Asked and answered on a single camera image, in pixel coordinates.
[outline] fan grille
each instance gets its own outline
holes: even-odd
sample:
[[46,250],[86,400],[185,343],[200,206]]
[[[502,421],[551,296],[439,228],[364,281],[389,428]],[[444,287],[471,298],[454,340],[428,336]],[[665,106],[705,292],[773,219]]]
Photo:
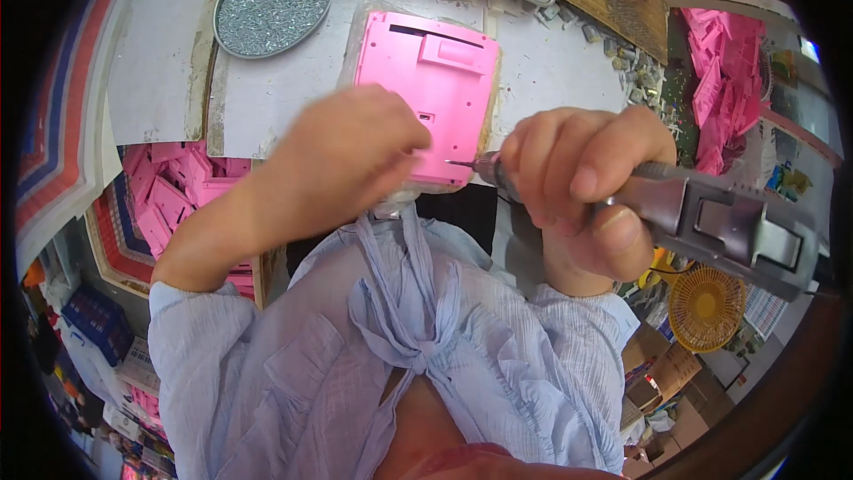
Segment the fan grille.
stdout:
[[744,283],[714,268],[697,265],[672,286],[670,326],[685,348],[710,352],[725,345],[743,319]]

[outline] person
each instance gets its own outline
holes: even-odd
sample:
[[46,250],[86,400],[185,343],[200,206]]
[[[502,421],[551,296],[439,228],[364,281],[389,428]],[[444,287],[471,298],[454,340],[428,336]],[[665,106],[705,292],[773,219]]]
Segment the person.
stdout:
[[[501,150],[542,229],[526,300],[461,229],[363,213],[431,135],[379,86],[304,108],[270,158],[194,212],[157,262],[148,341],[181,478],[606,478],[639,325],[612,293],[651,263],[628,208],[591,215],[644,161],[675,163],[647,109],[518,123]],[[349,220],[355,222],[344,227]],[[335,230],[262,313],[236,263]]]

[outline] rectangular slot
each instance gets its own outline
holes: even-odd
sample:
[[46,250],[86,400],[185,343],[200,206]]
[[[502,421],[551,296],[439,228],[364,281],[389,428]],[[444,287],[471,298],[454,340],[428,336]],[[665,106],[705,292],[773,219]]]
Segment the rectangular slot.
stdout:
[[470,45],[472,47],[483,48],[482,45],[472,43],[471,41],[461,40],[457,37],[445,36],[444,34],[439,34],[438,32],[430,32],[429,30],[420,30],[418,28],[412,28],[411,26],[402,26],[401,24],[392,24],[390,27],[388,27],[388,31],[397,32],[398,34],[409,34],[410,36],[418,37],[435,36],[446,40],[459,41],[460,43],[465,43],[466,45]]

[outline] white table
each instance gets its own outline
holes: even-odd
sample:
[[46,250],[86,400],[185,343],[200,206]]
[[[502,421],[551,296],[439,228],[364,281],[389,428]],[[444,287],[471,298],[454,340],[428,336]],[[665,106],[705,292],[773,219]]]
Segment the white table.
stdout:
[[[314,34],[269,59],[238,59],[218,50],[207,114],[209,155],[266,157],[302,105],[335,89],[359,1],[333,0]],[[412,14],[449,17],[483,29],[485,0],[476,6],[444,0],[383,1]],[[491,149],[503,143],[519,120],[540,110],[565,105],[611,112],[624,108],[618,73],[602,43],[589,44],[579,26],[562,29],[557,17],[547,28],[532,15],[503,15],[496,38],[503,59]]]

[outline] fingernail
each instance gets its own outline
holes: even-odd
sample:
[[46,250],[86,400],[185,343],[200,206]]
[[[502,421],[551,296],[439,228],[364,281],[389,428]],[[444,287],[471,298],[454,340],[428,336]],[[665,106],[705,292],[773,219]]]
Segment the fingernail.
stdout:
[[584,165],[575,171],[575,177],[571,179],[569,191],[574,197],[583,200],[595,193],[597,183],[598,177],[595,175],[595,169]]
[[619,211],[594,231],[594,236],[608,251],[624,251],[640,234],[640,220],[630,209]]

